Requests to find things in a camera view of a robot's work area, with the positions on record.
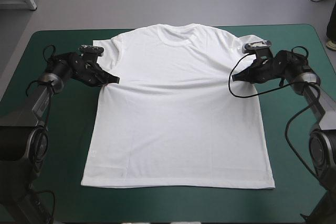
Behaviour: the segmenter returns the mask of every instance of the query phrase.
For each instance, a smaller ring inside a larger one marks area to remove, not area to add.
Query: white t-shirt
[[[93,41],[120,83],[101,88],[81,184],[274,188],[258,97],[236,98],[227,85],[242,45],[260,40],[190,24]],[[241,81],[232,89],[256,92]]]

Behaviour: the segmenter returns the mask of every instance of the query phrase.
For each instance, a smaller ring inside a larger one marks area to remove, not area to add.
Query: green table
[[[274,53],[294,46],[310,52],[312,68],[322,87],[336,98],[334,70],[310,25],[219,27],[236,36],[255,34],[272,41]],[[130,29],[39,31],[32,35],[0,104],[0,115],[25,98],[31,80],[43,72],[42,49],[54,44],[58,53],[74,51],[94,39],[108,39]],[[258,91],[277,87],[279,80],[257,85]],[[80,185],[96,116],[99,88],[70,80],[52,101],[49,122],[50,148],[36,189],[56,193],[56,219],[68,222],[203,221],[295,222],[309,214],[324,189],[305,170],[284,138],[287,120],[306,106],[290,88],[260,97],[269,159],[276,189],[249,190],[191,186],[103,189]],[[308,134],[314,117],[310,111],[293,122],[290,138],[310,162]],[[48,195],[42,196],[51,206]],[[0,221],[11,220],[0,206]]]

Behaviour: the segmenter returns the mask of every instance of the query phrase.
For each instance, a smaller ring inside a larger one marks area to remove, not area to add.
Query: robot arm
[[[70,78],[91,87],[119,83],[118,77],[97,64],[103,48],[82,45],[81,55],[75,52],[54,55],[53,48],[47,68],[36,81],[38,87],[21,107],[0,118],[0,204],[18,224],[54,221],[32,187],[48,149],[48,115],[44,122],[43,114],[52,96],[60,93]]]
[[[253,63],[242,72],[232,76],[233,81],[264,83],[286,79],[293,91],[304,96],[314,113],[316,123],[312,126],[309,152],[316,178],[327,190],[312,214],[304,217],[306,223],[328,224],[336,220],[336,102],[320,88],[320,78],[308,64],[308,51],[301,55],[292,51],[279,51],[275,57],[269,41],[243,45],[243,53],[256,55]]]

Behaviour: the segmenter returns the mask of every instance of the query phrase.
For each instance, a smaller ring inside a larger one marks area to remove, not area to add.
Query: t-shirt hem
[[[265,181],[253,180],[212,180],[212,179],[181,179],[181,178],[140,178],[140,179],[95,179],[84,177],[82,186],[103,188],[132,188],[132,187],[155,187],[155,186],[201,186],[239,189],[273,189],[273,179]]]

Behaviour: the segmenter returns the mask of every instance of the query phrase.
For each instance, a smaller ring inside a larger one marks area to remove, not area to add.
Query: t-shirt sleeve
[[[123,41],[122,34],[119,34],[111,39],[94,40],[94,46],[103,47],[104,52],[101,57],[98,57],[97,63],[108,73],[111,73],[122,57]]]

